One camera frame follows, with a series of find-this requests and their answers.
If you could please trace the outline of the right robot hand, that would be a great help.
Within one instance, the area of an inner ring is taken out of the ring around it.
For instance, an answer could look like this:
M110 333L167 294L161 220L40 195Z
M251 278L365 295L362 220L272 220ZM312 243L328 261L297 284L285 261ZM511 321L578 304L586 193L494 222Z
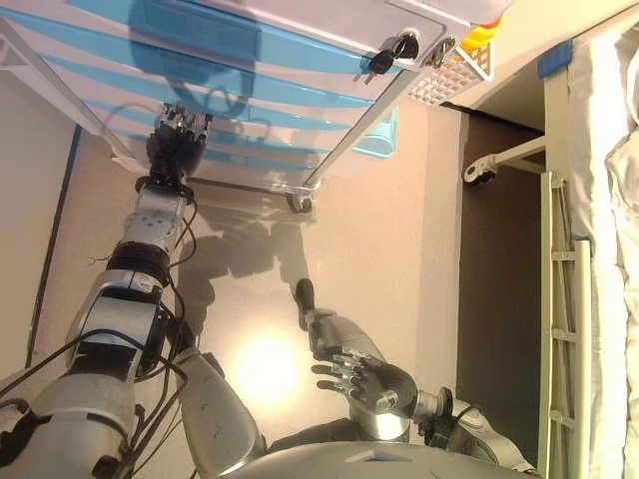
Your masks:
M342 394L364 410L410 417L418 391L403 369L369 354L341 348L311 368L317 387Z

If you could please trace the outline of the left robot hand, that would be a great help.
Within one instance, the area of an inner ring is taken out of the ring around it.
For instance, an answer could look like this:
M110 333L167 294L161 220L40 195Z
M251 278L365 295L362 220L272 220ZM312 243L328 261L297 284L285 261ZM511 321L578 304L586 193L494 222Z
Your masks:
M152 184L177 189L199 165L208 142L212 116L184 105L164 103L146 141Z

